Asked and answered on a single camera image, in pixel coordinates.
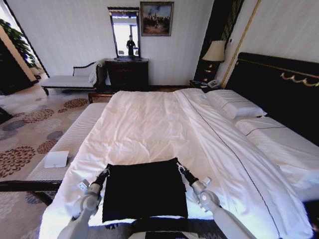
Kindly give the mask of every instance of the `patterned carpet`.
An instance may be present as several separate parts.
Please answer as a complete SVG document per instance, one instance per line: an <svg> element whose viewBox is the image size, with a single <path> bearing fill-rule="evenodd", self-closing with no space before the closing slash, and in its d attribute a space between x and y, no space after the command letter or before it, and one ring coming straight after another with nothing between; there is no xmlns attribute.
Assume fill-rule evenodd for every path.
<svg viewBox="0 0 319 239"><path fill-rule="evenodd" d="M171 92L178 89L158 89ZM0 107L14 117L0 124L0 181L24 180L88 106L88 92L33 87L0 96ZM105 102L109 98L95 98ZM0 192L0 239L38 239L41 216L46 205L29 193ZM212 221L188 222L190 232L204 238L220 238ZM125 239L128 224L89 229L88 238Z"/></svg>

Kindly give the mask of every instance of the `lampshade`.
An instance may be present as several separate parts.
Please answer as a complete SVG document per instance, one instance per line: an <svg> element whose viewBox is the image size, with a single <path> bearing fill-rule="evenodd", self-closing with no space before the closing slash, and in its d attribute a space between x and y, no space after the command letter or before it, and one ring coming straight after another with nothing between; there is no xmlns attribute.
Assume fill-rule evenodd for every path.
<svg viewBox="0 0 319 239"><path fill-rule="evenodd" d="M205 61L224 61L225 41L212 41L203 57Z"/></svg>

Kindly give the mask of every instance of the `wall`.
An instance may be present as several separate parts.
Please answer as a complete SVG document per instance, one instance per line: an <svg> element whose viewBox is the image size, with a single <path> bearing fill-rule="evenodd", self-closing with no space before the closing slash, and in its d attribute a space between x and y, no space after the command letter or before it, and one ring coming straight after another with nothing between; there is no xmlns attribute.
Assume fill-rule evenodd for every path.
<svg viewBox="0 0 319 239"><path fill-rule="evenodd" d="M219 80L224 77L256 2L244 1L231 36L235 41L227 46L226 61L217 72ZM318 0L262 0L238 52L319 62L318 12Z"/></svg>
<svg viewBox="0 0 319 239"><path fill-rule="evenodd" d="M4 31L4 29L0 26L0 39L4 42L5 46L8 48L12 56L15 58L21 69L24 71L26 76L29 78L30 81L36 81L33 73L29 69L28 65L24 61L24 59L19 54L18 50L15 48L13 43L11 42L10 38Z"/></svg>
<svg viewBox="0 0 319 239"><path fill-rule="evenodd" d="M114 58L108 6L139 0L7 0L50 76ZM213 0L175 0L171 37L141 37L150 85L187 85L199 58Z"/></svg>

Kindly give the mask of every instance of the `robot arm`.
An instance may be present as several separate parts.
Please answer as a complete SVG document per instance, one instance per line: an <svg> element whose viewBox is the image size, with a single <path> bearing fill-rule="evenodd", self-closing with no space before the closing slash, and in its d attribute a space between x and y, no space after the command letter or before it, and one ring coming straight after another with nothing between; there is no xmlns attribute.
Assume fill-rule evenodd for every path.
<svg viewBox="0 0 319 239"><path fill-rule="evenodd" d="M195 178L189 170L177 162L178 169L185 176L194 190L194 197L205 210L211 211L216 224L229 239L256 239L254 235L229 211L220 207L219 199L211 191L206 190L207 184Z"/></svg>
<svg viewBox="0 0 319 239"><path fill-rule="evenodd" d="M101 190L103 183L110 175L110 170L106 167L103 172L90 185L84 196L79 198L72 208L72 219L69 224L60 232L58 239L79 239L87 238L89 219L95 214L101 202Z"/></svg>

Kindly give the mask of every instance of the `table lamp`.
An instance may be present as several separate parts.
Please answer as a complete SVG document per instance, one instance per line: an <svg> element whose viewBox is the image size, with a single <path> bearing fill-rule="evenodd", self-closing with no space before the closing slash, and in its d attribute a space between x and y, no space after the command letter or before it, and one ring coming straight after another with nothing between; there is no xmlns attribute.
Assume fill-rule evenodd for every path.
<svg viewBox="0 0 319 239"><path fill-rule="evenodd" d="M225 41L211 42L208 51L202 58L204 61L208 62L208 64L204 68L203 81L205 83L214 79L219 64L225 60L224 50Z"/></svg>

